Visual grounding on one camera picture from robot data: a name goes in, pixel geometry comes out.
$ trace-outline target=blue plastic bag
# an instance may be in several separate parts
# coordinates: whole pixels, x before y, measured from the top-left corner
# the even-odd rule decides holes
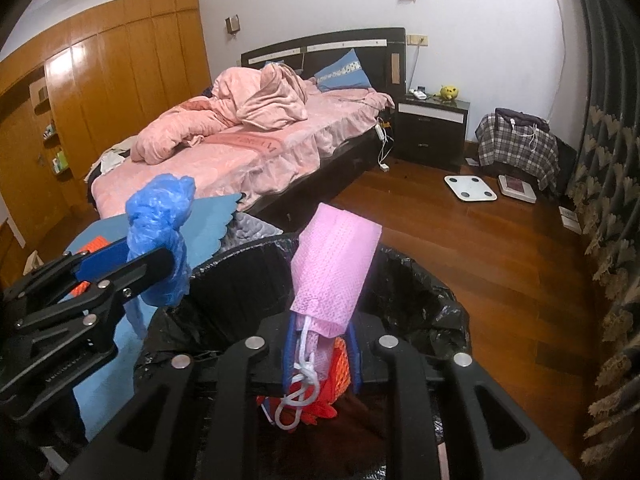
[[[140,295],[150,306],[177,305],[189,293],[191,268],[187,264],[187,247],[180,227],[191,214],[195,191],[195,181],[190,176],[178,179],[172,174],[160,174],[127,200],[127,261],[158,247],[166,247],[174,254],[171,275]],[[143,338],[146,329],[138,298],[127,302],[125,311],[136,334]]]

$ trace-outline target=black headboard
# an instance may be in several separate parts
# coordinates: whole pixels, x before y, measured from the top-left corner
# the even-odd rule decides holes
[[[391,95],[394,100],[404,95],[406,44],[401,27],[316,34],[245,52],[241,60],[242,66],[251,68],[262,68],[268,60],[284,60],[293,69],[303,68],[302,79],[308,79],[352,48],[373,88]]]

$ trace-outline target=pillow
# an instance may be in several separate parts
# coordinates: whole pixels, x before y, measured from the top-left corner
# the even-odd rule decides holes
[[[314,76],[321,92],[343,88],[371,88],[369,78],[353,49]]]

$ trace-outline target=bed frame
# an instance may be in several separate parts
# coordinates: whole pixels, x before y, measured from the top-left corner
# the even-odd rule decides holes
[[[302,69],[302,79],[313,76],[338,61],[354,48],[373,88],[404,96],[404,28],[363,28],[316,34],[284,41],[242,54],[242,66],[262,68],[269,60],[284,60],[293,69]],[[348,140],[334,154],[320,160],[314,173],[293,182],[281,193],[261,197],[246,212],[285,232],[304,227],[316,212],[318,203],[328,202],[378,160],[380,140],[375,130]]]

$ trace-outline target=white bathroom scale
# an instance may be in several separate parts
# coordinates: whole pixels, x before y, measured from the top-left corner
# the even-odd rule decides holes
[[[498,199],[494,191],[478,176],[448,175],[444,181],[463,202],[491,202]]]

